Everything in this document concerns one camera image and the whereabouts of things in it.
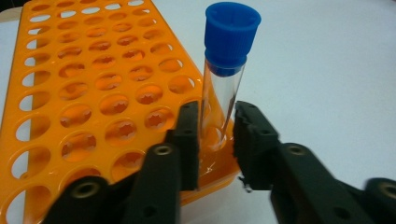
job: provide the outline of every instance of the blue cap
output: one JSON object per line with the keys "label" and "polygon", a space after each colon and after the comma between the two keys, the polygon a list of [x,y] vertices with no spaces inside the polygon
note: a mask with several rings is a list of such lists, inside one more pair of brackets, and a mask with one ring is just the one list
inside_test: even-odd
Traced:
{"label": "blue cap", "polygon": [[205,56],[211,65],[221,68],[243,65],[261,21],[256,10],[242,4],[222,2],[208,7]]}

